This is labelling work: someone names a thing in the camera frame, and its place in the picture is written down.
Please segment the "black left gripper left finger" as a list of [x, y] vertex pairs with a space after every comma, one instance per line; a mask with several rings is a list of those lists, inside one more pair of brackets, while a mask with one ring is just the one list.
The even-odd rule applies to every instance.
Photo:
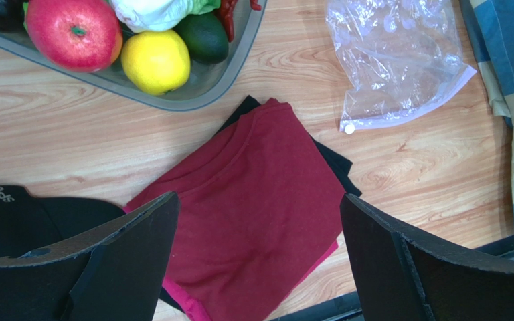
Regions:
[[20, 257], [0, 257], [0, 320], [151, 320], [177, 229], [170, 192]]

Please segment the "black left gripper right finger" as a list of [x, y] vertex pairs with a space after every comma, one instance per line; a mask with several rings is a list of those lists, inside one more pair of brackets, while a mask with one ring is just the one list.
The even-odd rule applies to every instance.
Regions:
[[366, 320], [514, 320], [514, 261], [400, 221], [355, 195], [343, 234]]

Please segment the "clear zip top bag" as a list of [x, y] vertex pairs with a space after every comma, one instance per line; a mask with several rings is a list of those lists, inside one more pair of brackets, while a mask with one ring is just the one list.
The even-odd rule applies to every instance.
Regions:
[[328, 1], [325, 22], [351, 83], [339, 124], [346, 134], [415, 120], [475, 75], [451, 1]]

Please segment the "red toy lobster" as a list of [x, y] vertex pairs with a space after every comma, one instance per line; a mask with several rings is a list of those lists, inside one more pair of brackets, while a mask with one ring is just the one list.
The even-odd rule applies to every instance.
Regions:
[[[220, 21], [227, 37], [228, 43], [232, 43], [236, 37], [236, 7], [240, 1], [237, 0], [222, 0], [220, 7], [213, 13]], [[251, 9], [251, 12], [263, 11], [264, 6], [257, 0], [245, 1]]]

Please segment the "pink folded cloth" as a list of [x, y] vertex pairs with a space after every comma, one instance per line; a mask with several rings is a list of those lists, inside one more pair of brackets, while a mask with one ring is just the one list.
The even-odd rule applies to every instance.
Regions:
[[192, 320], [265, 320], [340, 232], [336, 203], [184, 207], [163, 286]]

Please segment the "black cap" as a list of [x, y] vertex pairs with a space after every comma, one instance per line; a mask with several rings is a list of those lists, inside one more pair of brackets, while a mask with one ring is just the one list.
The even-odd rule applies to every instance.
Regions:
[[0, 257], [20, 257], [124, 214], [107, 201], [35, 197], [25, 187], [0, 185]]

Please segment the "black folded cloth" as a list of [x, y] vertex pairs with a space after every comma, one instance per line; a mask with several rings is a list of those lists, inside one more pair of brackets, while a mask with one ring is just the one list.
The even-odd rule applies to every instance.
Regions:
[[[259, 103], [257, 99], [253, 98], [252, 96], [246, 96], [241, 104], [230, 114], [227, 120], [222, 124], [222, 126], [214, 135], [217, 135], [227, 127], [235, 124], [241, 116], [248, 114], [260, 106], [261, 103]], [[331, 168], [333, 174], [337, 177], [343, 186], [345, 192], [360, 197], [362, 192], [352, 183], [351, 179], [349, 178], [349, 171], [351, 170], [353, 163], [343, 155], [318, 142], [312, 136], [311, 140], [314, 142], [317, 150], [324, 158], [325, 162]]]

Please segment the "dark red folded cloth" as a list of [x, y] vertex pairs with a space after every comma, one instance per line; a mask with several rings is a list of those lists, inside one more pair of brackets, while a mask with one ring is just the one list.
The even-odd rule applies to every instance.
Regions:
[[339, 206], [344, 189], [290, 104], [270, 99], [240, 117], [129, 201], [132, 211], [168, 191], [184, 207]]

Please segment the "yellow lemon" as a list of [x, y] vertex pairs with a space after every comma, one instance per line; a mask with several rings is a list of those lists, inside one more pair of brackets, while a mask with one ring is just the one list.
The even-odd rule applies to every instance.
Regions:
[[188, 48], [173, 30], [144, 31], [130, 37], [122, 47], [120, 61], [127, 78], [153, 96], [182, 87], [191, 72]]

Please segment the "dark green avocado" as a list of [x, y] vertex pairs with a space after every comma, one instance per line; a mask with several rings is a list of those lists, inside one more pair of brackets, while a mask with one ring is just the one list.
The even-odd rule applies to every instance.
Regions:
[[173, 30], [185, 42], [190, 57], [203, 64], [218, 64], [229, 55], [224, 27], [213, 13], [188, 15]]

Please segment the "white green cabbage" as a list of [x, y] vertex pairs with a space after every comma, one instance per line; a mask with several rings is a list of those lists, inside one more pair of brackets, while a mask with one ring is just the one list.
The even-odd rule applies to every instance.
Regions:
[[220, 0], [111, 0], [118, 19], [132, 32], [167, 31], [188, 15], [211, 13]]

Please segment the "dark eggplant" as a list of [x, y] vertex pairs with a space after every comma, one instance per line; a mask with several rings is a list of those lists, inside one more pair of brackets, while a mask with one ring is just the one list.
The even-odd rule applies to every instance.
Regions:
[[24, 29], [24, 1], [0, 0], [0, 32], [16, 33]]

